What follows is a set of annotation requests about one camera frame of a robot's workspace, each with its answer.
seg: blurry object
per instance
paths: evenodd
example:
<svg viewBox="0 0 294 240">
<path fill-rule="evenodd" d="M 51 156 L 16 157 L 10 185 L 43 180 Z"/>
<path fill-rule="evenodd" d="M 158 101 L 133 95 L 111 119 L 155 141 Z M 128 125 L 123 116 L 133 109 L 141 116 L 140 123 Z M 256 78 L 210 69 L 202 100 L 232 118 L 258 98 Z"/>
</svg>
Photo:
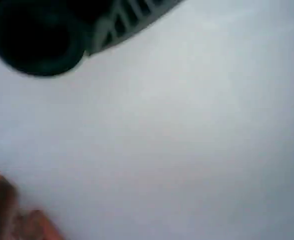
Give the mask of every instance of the blurry object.
<svg viewBox="0 0 294 240">
<path fill-rule="evenodd" d="M 63 240 L 50 220 L 39 210 L 18 212 L 17 192 L 0 175 L 0 240 Z"/>
<path fill-rule="evenodd" d="M 0 58 L 55 76 L 132 37 L 181 0 L 0 0 Z"/>
</svg>

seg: skin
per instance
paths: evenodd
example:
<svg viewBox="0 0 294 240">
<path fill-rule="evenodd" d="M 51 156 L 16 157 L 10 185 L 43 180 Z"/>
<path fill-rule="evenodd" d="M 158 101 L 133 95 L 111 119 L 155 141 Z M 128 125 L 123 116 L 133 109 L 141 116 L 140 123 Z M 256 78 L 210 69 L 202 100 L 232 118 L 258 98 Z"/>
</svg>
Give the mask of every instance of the skin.
<svg viewBox="0 0 294 240">
<path fill-rule="evenodd" d="M 0 240 L 64 239 L 42 211 L 18 213 L 16 190 L 1 175 L 0 185 Z"/>
</svg>

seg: white background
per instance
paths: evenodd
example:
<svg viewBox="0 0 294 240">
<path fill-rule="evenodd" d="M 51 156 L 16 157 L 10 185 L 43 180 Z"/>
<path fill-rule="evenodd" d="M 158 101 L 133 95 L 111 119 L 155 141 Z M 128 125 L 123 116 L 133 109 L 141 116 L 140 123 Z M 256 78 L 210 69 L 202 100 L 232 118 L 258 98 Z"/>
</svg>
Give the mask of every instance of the white background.
<svg viewBox="0 0 294 240">
<path fill-rule="evenodd" d="M 56 79 L 0 62 L 0 171 L 67 240 L 294 240 L 294 1 L 186 0 Z"/>
</svg>

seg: black object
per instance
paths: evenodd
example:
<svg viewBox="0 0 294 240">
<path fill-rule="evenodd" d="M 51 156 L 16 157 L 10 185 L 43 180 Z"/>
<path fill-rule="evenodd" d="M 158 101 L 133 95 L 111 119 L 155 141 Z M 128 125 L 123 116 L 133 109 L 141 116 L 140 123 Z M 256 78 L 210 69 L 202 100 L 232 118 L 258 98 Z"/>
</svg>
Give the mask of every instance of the black object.
<svg viewBox="0 0 294 240">
<path fill-rule="evenodd" d="M 181 0 L 0 0 L 0 58 L 55 76 L 146 28 Z"/>
</svg>

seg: black plastic cap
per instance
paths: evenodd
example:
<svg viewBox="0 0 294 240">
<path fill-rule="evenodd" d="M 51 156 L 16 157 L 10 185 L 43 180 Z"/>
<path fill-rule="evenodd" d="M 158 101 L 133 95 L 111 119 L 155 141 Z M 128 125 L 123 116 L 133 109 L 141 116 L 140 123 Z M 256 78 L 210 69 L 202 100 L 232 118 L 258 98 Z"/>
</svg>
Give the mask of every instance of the black plastic cap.
<svg viewBox="0 0 294 240">
<path fill-rule="evenodd" d="M 82 24 L 52 0 L 0 3 L 0 58 L 34 76 L 55 76 L 74 68 L 86 49 Z"/>
</svg>

